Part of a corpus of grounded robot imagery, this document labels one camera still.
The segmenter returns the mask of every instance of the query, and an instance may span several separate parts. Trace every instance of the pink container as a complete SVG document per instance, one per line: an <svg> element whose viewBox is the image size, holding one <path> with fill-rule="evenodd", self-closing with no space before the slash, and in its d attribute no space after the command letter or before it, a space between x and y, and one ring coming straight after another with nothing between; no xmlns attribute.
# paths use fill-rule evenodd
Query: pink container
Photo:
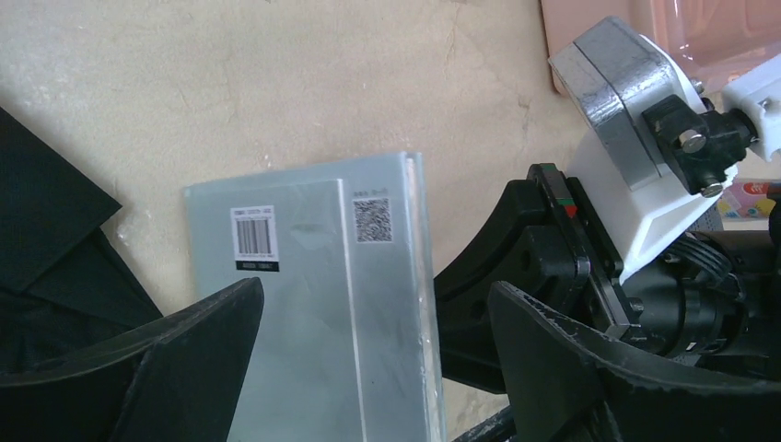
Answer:
<svg viewBox="0 0 781 442"><path fill-rule="evenodd" d="M781 52L779 0L542 0L542 15L551 55L617 16L702 80L706 91Z"/></svg>

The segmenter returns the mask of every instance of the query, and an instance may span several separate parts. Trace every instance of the barcode label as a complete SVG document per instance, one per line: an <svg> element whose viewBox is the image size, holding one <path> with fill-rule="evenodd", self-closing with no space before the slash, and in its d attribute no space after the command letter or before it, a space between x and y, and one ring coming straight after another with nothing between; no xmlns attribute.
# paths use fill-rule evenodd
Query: barcode label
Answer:
<svg viewBox="0 0 781 442"><path fill-rule="evenodd" d="M274 207L230 209L237 270L279 272Z"/></svg>
<svg viewBox="0 0 781 442"><path fill-rule="evenodd" d="M358 242L393 242L391 200L366 198L353 200Z"/></svg>

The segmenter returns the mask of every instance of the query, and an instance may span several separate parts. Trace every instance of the white plastic part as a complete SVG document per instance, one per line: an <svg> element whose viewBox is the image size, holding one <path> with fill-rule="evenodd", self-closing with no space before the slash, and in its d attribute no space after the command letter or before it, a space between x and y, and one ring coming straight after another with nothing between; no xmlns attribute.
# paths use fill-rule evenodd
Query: white plastic part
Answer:
<svg viewBox="0 0 781 442"><path fill-rule="evenodd" d="M725 111L737 108L752 120L759 141L751 150L770 162L781 149L781 55L727 84L721 94Z"/></svg>
<svg viewBox="0 0 781 442"><path fill-rule="evenodd" d="M658 46L648 42L675 66L683 90L681 98L697 113L705 112L686 74ZM659 256L718 200L690 195L667 165L662 165L659 171L661 177L632 192L593 130L581 140L567 170L568 176L580 179L613 245L624 259L621 284ZM737 173L736 166L727 170L725 188L732 184Z"/></svg>

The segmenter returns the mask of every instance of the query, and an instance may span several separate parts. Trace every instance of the beige table surface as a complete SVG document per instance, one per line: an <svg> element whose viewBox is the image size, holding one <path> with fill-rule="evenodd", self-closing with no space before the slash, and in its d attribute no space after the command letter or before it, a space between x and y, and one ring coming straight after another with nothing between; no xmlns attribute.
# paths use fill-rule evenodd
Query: beige table surface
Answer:
<svg viewBox="0 0 781 442"><path fill-rule="evenodd" d="M438 271L586 129L535 0L0 0L0 105L124 205L104 229L165 313L194 301L186 185L423 152ZM450 437L506 401L445 396Z"/></svg>

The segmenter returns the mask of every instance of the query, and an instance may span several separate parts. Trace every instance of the qr code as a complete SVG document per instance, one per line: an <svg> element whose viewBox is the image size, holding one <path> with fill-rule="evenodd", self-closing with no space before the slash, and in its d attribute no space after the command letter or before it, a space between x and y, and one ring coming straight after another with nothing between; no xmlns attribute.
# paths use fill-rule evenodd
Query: qr code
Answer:
<svg viewBox="0 0 781 442"><path fill-rule="evenodd" d="M388 198L353 200L358 242L393 242L391 201Z"/></svg>

